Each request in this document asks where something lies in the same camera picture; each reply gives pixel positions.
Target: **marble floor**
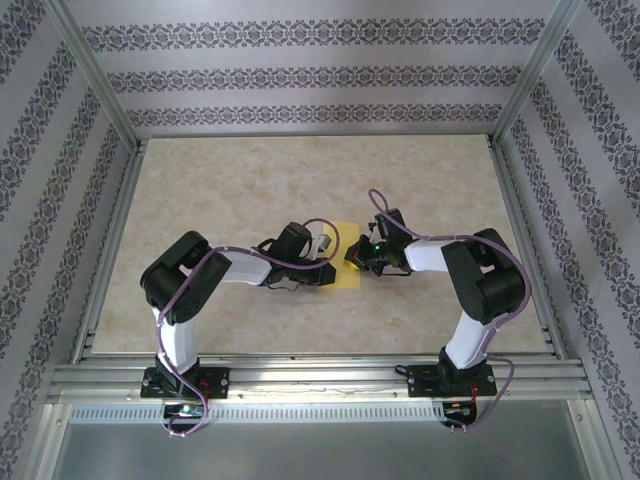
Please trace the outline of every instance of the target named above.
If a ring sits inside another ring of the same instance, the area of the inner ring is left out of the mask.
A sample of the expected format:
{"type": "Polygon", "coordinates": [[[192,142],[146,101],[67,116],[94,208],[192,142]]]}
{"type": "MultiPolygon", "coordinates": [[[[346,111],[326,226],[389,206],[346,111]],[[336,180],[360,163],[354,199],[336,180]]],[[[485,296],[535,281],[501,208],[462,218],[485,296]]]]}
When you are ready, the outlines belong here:
{"type": "MultiPolygon", "coordinates": [[[[156,351],[138,282],[186,231],[246,247],[311,217],[357,223],[365,232],[375,214],[370,187],[418,232],[494,227],[517,251],[483,136],[154,139],[93,351],[156,351]]],[[[451,337],[460,312],[444,273],[362,274],[359,288],[296,292],[222,284],[198,316],[197,345],[202,353],[430,353],[451,337]]],[[[546,351],[533,305],[490,350],[546,351]]]]}

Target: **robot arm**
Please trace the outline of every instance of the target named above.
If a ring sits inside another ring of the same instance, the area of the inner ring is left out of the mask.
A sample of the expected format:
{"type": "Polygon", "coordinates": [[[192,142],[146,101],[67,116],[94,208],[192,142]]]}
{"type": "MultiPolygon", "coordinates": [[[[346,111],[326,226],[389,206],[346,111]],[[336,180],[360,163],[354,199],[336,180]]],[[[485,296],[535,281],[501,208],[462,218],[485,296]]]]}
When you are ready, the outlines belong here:
{"type": "MultiPolygon", "coordinates": [[[[163,384],[163,391],[175,396],[190,394],[185,385],[171,373],[170,364],[190,383],[198,383],[195,316],[220,283],[237,282],[269,287],[284,278],[304,285],[333,283],[336,272],[328,263],[318,268],[297,270],[265,260],[266,257],[304,266],[319,264],[322,260],[316,257],[326,251],[330,242],[328,236],[313,236],[306,227],[292,222],[277,239],[269,239],[257,247],[263,254],[262,258],[235,251],[213,254],[160,325],[166,356],[156,356],[156,367],[160,373],[158,382],[163,384]],[[266,245],[269,245],[269,249],[265,251],[266,245]],[[307,253],[301,257],[305,247],[307,253]]],[[[187,278],[184,271],[193,269],[212,248],[198,232],[187,232],[145,270],[140,285],[156,321],[161,310],[187,278]]]]}
{"type": "MultiPolygon", "coordinates": [[[[404,225],[397,209],[387,212],[404,225]]],[[[371,243],[362,235],[345,256],[360,270],[385,275],[387,266],[405,274],[413,272],[448,272],[462,307],[453,337],[440,351],[438,388],[440,394],[468,389],[473,377],[486,363],[483,347],[494,324],[503,315],[515,311],[525,295],[525,284],[516,266],[503,254],[473,241],[429,242],[414,240],[411,235],[376,215],[370,229],[377,229],[381,241],[371,243]]],[[[474,234],[507,248],[493,229],[474,234]]]]}

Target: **patterned wallpaper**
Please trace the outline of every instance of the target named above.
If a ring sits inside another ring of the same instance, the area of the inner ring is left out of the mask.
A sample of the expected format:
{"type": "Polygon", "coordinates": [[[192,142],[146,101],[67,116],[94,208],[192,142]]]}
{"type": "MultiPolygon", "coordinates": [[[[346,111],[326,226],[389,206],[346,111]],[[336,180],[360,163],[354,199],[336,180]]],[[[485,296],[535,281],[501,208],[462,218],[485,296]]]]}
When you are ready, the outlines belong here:
{"type": "Polygon", "coordinates": [[[126,147],[38,2],[0,4],[0,479],[69,359],[126,147]]]}
{"type": "Polygon", "coordinates": [[[555,0],[69,4],[145,138],[488,133],[555,0]]]}
{"type": "Polygon", "coordinates": [[[640,478],[638,25],[630,2],[583,3],[503,149],[624,478],[640,478]]]}

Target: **yellow sponge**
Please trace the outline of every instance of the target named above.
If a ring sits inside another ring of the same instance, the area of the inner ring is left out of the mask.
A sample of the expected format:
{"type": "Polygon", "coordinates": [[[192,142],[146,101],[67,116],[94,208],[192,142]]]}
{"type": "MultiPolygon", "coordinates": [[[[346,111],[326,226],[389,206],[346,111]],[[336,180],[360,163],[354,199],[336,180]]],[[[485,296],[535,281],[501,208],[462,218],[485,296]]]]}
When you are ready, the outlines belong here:
{"type": "MultiPolygon", "coordinates": [[[[360,289],[360,270],[354,268],[353,265],[344,261],[344,255],[347,248],[358,241],[360,238],[360,226],[351,222],[333,222],[340,232],[340,250],[331,260],[331,265],[336,269],[336,281],[331,285],[325,285],[324,288],[348,288],[360,289]]],[[[329,250],[335,247],[336,236],[333,229],[329,225],[324,225],[323,232],[331,237],[331,245],[329,250]]]]}

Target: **wire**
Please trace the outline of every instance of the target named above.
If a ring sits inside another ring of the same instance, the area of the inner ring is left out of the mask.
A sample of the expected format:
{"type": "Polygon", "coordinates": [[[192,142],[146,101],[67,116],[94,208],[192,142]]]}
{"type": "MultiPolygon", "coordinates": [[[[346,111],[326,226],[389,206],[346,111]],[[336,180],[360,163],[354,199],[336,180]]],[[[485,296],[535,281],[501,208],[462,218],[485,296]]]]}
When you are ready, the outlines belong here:
{"type": "Polygon", "coordinates": [[[340,232],[338,232],[338,229],[333,223],[323,218],[312,218],[310,220],[307,220],[304,223],[304,226],[306,227],[307,225],[311,223],[316,223],[316,222],[320,222],[328,225],[329,227],[331,227],[331,229],[336,235],[336,246],[333,249],[333,252],[331,252],[331,255],[326,257],[320,263],[316,263],[313,265],[296,265],[294,263],[283,262],[282,260],[276,260],[275,258],[271,258],[256,250],[250,250],[247,248],[223,247],[223,246],[214,247],[211,250],[209,250],[206,253],[206,255],[202,257],[202,259],[198,262],[198,264],[193,268],[193,270],[191,270],[187,278],[184,280],[184,282],[182,282],[182,285],[180,285],[180,287],[173,294],[169,302],[160,311],[160,313],[158,314],[158,318],[156,320],[156,341],[158,343],[158,355],[160,356],[162,363],[169,369],[169,371],[173,374],[173,376],[176,377],[176,379],[178,379],[180,382],[182,382],[189,390],[191,390],[193,393],[196,394],[200,402],[202,402],[202,409],[203,409],[202,417],[200,417],[200,420],[198,421],[198,423],[196,423],[190,429],[185,430],[184,432],[177,432],[173,430],[172,421],[170,420],[166,427],[167,430],[169,431],[169,435],[174,437],[183,437],[183,438],[188,435],[191,435],[192,433],[195,433],[198,430],[200,430],[200,428],[202,428],[202,426],[206,423],[207,417],[209,415],[209,402],[207,401],[207,397],[196,386],[194,386],[191,382],[189,382],[185,377],[182,376],[182,374],[178,371],[178,368],[169,359],[169,356],[167,355],[167,351],[164,347],[164,343],[162,342],[162,324],[164,323],[165,318],[167,318],[167,315],[169,314],[169,312],[171,312],[171,309],[175,306],[175,304],[178,302],[180,297],[182,297],[182,295],[187,290],[189,285],[193,282],[193,280],[198,276],[198,273],[200,273],[200,270],[202,270],[202,268],[207,263],[207,261],[216,253],[221,253],[221,252],[244,253],[245,255],[258,257],[263,260],[266,260],[267,262],[275,263],[276,265],[280,265],[282,267],[287,267],[287,268],[293,268],[296,270],[313,270],[315,268],[324,267],[329,262],[331,262],[331,260],[333,260],[333,258],[338,253],[338,250],[340,249],[340,232]]]}
{"type": "Polygon", "coordinates": [[[500,327],[503,326],[505,323],[510,322],[518,315],[520,315],[520,313],[525,309],[525,307],[529,303],[529,300],[531,299],[531,281],[529,280],[527,271],[525,270],[524,265],[522,265],[520,260],[518,260],[513,253],[511,253],[508,249],[504,248],[502,245],[499,245],[496,242],[493,242],[486,238],[477,237],[475,235],[439,235],[439,236],[420,235],[419,233],[414,232],[410,228],[401,224],[400,222],[395,220],[393,217],[391,217],[391,215],[387,213],[387,210],[389,210],[389,202],[379,190],[375,188],[370,188],[368,195],[369,195],[369,199],[371,200],[371,203],[373,203],[374,207],[376,207],[376,209],[378,210],[378,212],[380,212],[380,214],[382,214],[382,216],[384,216],[389,222],[391,222],[393,225],[398,227],[400,230],[408,233],[409,235],[412,235],[420,240],[425,240],[427,242],[442,242],[442,241],[449,241],[449,240],[453,240],[453,241],[474,240],[476,242],[483,243],[493,248],[494,250],[502,253],[505,257],[507,257],[511,262],[513,262],[513,264],[516,266],[516,268],[522,275],[522,279],[524,281],[524,298],[522,299],[522,302],[520,303],[518,308],[515,309],[512,313],[509,313],[503,319],[498,320],[495,323],[493,329],[489,331],[484,341],[480,345],[480,354],[483,355],[487,360],[509,364],[509,375],[505,380],[504,385],[498,392],[498,394],[494,397],[493,401],[484,410],[484,412],[482,412],[482,415],[480,415],[480,417],[471,425],[467,425],[463,429],[464,431],[466,431],[469,428],[479,425],[487,418],[487,416],[493,411],[493,409],[496,407],[496,405],[498,404],[502,396],[505,394],[505,392],[507,391],[507,388],[509,387],[509,385],[511,384],[511,381],[513,380],[513,374],[515,372],[515,365],[513,364],[513,362],[507,358],[494,357],[492,355],[487,355],[487,348],[489,346],[489,343],[491,343],[491,340],[495,336],[496,332],[500,329],[500,327]],[[374,195],[377,196],[382,201],[382,203],[384,204],[384,208],[380,206],[380,204],[378,203],[374,195]]]}
{"type": "Polygon", "coordinates": [[[471,405],[472,410],[475,410],[478,406],[478,404],[476,403],[477,399],[478,399],[478,385],[476,384],[476,382],[473,382],[473,384],[471,385],[471,401],[469,402],[469,405],[471,405]]]}

